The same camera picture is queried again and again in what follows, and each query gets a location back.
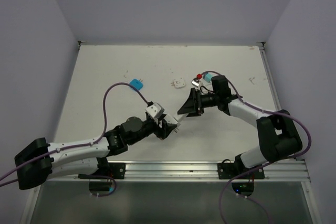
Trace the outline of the white plug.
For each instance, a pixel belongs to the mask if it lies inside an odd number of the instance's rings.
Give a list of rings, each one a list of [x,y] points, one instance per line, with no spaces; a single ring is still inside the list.
[[[184,78],[178,77],[172,80],[171,86],[173,86],[176,89],[181,89],[186,87],[186,83]]]

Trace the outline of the blue plug adapter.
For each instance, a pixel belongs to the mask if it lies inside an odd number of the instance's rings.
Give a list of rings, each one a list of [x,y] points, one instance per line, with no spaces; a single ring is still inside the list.
[[[129,85],[134,91],[140,91],[143,88],[143,82],[141,79],[132,79]]]

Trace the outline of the white cube power socket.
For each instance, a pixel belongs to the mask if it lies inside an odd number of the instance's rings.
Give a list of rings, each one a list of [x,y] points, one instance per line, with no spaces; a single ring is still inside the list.
[[[177,133],[177,132],[179,131],[179,125],[175,125],[175,126],[173,127],[173,131],[174,131],[175,133]]]

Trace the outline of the white cube charger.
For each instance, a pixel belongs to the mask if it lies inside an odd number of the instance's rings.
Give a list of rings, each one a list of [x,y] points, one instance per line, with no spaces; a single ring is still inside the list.
[[[188,114],[175,114],[173,117],[177,121],[178,124],[181,124],[181,122],[188,116]]]

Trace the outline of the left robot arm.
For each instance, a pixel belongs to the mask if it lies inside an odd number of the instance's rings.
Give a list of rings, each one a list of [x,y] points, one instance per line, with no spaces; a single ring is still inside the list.
[[[72,174],[104,178],[109,172],[107,157],[126,152],[130,145],[151,134],[164,140],[179,125],[169,114],[158,119],[147,115],[144,121],[133,116],[105,132],[98,143],[94,139],[47,143],[45,138],[37,138],[14,158],[19,188],[32,189],[51,178]]]

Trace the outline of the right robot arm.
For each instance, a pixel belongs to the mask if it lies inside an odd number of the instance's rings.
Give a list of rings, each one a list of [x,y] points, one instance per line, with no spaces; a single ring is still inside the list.
[[[212,77],[213,90],[202,94],[191,88],[178,115],[201,116],[205,108],[217,107],[226,115],[243,120],[257,129],[258,146],[235,157],[234,172],[246,178],[254,167],[274,163],[302,150],[302,141],[287,111],[265,111],[232,94],[225,76]]]

